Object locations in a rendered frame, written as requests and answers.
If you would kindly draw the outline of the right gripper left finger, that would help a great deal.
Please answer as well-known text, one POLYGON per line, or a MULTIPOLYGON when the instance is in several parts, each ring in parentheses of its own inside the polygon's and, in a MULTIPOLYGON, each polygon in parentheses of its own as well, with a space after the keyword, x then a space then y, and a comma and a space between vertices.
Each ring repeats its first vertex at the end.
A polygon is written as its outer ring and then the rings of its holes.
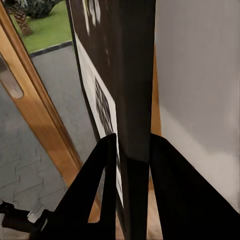
POLYGON ((46 221, 37 240, 116 240, 117 134, 103 137, 46 221), (97 223, 88 223, 97 189, 105 180, 97 223))

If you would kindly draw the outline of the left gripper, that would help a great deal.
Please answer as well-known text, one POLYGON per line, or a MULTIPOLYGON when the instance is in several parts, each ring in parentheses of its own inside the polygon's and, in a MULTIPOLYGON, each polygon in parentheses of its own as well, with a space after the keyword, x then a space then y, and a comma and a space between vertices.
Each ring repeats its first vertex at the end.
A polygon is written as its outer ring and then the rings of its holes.
POLYGON ((44 209, 41 217, 36 220, 35 223, 32 223, 27 218, 27 215, 30 211, 21 210, 17 216, 17 219, 14 223, 14 230, 30 233, 28 240, 38 240, 41 230, 47 221, 50 220, 54 212, 44 209))

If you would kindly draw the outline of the poster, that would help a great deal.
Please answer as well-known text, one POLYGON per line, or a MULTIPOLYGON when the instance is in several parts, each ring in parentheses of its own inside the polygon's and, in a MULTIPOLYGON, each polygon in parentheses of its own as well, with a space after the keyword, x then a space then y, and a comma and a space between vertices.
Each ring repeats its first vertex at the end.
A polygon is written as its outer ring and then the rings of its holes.
POLYGON ((156 0, 65 1, 96 142, 116 133, 124 239, 147 240, 156 0))

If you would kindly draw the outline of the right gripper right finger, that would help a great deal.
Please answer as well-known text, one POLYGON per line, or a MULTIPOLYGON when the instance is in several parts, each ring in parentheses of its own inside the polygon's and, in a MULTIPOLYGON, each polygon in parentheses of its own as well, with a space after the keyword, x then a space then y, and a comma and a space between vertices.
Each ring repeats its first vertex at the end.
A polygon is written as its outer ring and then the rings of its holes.
POLYGON ((152 133, 149 168, 163 240, 240 240, 240 214, 168 140, 152 133))

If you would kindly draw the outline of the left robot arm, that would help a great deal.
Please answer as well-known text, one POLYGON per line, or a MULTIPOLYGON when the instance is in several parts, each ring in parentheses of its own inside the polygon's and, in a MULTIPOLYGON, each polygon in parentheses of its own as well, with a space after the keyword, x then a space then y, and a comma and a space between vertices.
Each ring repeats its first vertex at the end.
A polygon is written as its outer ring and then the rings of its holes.
POLYGON ((28 240, 38 240, 41 230, 54 213, 45 208, 39 201, 31 211, 20 210, 0 200, 0 226, 30 233, 28 240))

